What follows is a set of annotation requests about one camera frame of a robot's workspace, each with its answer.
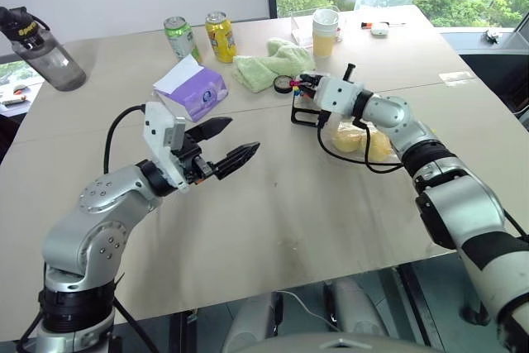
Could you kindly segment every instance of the black cable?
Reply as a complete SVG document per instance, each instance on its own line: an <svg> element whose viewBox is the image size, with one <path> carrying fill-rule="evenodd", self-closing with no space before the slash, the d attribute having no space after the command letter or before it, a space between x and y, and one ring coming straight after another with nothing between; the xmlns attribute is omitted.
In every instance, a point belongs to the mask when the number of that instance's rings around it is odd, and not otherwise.
<svg viewBox="0 0 529 353"><path fill-rule="evenodd" d="M123 307L123 305L117 300L116 297L114 297L114 307L119 313L122 314L125 320L127 320L127 322L131 325L132 329L136 331L136 334L138 334L141 340L145 343L149 351L151 351L152 353L160 353L154 342L149 338L143 328L141 328L140 324L138 324L134 317L131 316L131 314Z"/></svg>
<svg viewBox="0 0 529 353"><path fill-rule="evenodd" d="M41 319L42 319L42 311L39 310L35 319L30 324L30 326L27 328L26 332L24 332L24 334L21 336L21 338L18 341L15 341L18 353L30 353L24 348L24 345L27 343L31 333L33 332L35 327L39 324Z"/></svg>
<svg viewBox="0 0 529 353"><path fill-rule="evenodd" d="M367 165L365 163L365 160L353 160L353 159L348 159L346 157L343 157L343 156L340 156L340 155L337 155L336 153L333 153L331 152L325 145L323 145L323 141L322 141L322 129L321 128L318 128L317 129L317 141L318 143L320 144L320 147L328 154L328 155L331 155L332 157L338 159L338 160L344 160L344 161L347 161L349 163L354 163L356 165ZM369 154L368 152L368 145L365 146L365 151L366 153ZM401 163L376 163L376 162L371 162L369 163L369 165L382 165L382 166L395 166L395 167L399 167L401 168L403 165Z"/></svg>
<svg viewBox="0 0 529 353"><path fill-rule="evenodd" d="M392 173L393 171L397 171L398 169L401 169L404 165L400 163L399 165L396 165L392 169L374 169L371 167L371 165L375 165L375 163L369 162L369 146L371 145L371 131L369 131L369 127L365 127L365 134L367 141L365 142L365 153L364 153L364 162L369 171L376 173L376 174L388 174Z"/></svg>
<svg viewBox="0 0 529 353"><path fill-rule="evenodd" d="M520 224L516 222L513 217L511 217L511 214L509 214L505 208L503 209L503 215L505 215L507 220L511 222L511 225L517 230L518 233L520 233L521 237L527 236L526 231L524 231Z"/></svg>
<svg viewBox="0 0 529 353"><path fill-rule="evenodd" d="M110 125L110 128L108 129L107 141L105 142L105 155L102 161L102 171L104 174L108 174L108 161L110 160L110 145L112 143L112 136L114 135L114 131L116 130L116 127L119 124L119 122L126 115L134 111L142 111L143 113L145 113L145 104L136 105L134 107L129 107L128 109L125 109L123 112L117 115L116 119L114 119L114 122L112 122L112 124Z"/></svg>

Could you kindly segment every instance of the stack of cups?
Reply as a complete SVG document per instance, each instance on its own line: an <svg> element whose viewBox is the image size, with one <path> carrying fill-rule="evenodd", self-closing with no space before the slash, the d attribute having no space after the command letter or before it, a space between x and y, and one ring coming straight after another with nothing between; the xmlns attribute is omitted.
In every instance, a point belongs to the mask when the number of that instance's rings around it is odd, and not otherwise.
<svg viewBox="0 0 529 353"><path fill-rule="evenodd" d="M338 30L338 13L323 8L316 10L312 16L312 40L314 56L329 57L336 42Z"/></svg>

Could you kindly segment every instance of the beige table surface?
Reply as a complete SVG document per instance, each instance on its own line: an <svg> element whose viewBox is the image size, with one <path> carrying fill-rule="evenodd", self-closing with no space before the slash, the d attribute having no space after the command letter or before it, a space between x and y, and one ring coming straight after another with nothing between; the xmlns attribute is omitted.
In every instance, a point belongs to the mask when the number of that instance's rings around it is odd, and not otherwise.
<svg viewBox="0 0 529 353"><path fill-rule="evenodd" d="M479 79L391 92L497 193L529 229L529 135ZM173 194L136 227L117 296L138 318L375 270L445 251L428 237L410 178L326 155L289 106L233 112L204 146L217 160L261 147L229 178ZM118 128L111 169L148 156L141 121ZM15 144L0 167L0 340L26 329L41 288L41 242L101 174L106 129Z"/></svg>
<svg viewBox="0 0 529 353"><path fill-rule="evenodd" d="M331 58L318 60L318 71L341 77L352 62L357 65L352 79L375 92L441 83L439 74L466 71L474 76L415 6L345 12L342 17L346 21L344 40L336 44ZM402 21L407 25L380 38L361 30L362 21ZM239 54L266 55L270 37L291 39L291 23L289 18L241 22L233 24L233 32ZM289 96L273 89L254 94L244 88L232 76L233 64L215 60L204 28L194 28L194 33L204 64L221 73L230 90L210 116L290 103ZM175 63L162 31L79 41L67 47L88 72L87 83L71 93L45 84L16 142L108 128L124 108L148 99L152 84ZM130 125L140 119L141 115L134 115L122 123Z"/></svg>

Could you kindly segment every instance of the yellow soda can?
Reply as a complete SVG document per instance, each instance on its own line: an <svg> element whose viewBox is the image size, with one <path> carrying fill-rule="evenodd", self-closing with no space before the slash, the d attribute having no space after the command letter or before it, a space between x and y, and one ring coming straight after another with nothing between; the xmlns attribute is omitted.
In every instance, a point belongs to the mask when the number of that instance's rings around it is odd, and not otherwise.
<svg viewBox="0 0 529 353"><path fill-rule="evenodd" d="M206 32L213 52L221 62L233 62L237 48L231 31L231 22L224 12L210 12L206 16Z"/></svg>

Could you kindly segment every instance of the soda can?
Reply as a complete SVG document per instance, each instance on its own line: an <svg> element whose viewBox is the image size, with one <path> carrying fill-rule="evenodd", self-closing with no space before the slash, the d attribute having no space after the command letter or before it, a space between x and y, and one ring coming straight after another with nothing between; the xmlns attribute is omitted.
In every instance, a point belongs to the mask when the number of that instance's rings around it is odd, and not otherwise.
<svg viewBox="0 0 529 353"><path fill-rule="evenodd" d="M206 16L206 32L213 52L221 62L233 62L237 48L231 31L231 22L224 12L210 12Z"/></svg>
<svg viewBox="0 0 529 353"><path fill-rule="evenodd" d="M165 35L179 61L193 54L198 62L202 62L193 37L193 30L183 17L167 18L164 21L164 28Z"/></svg>

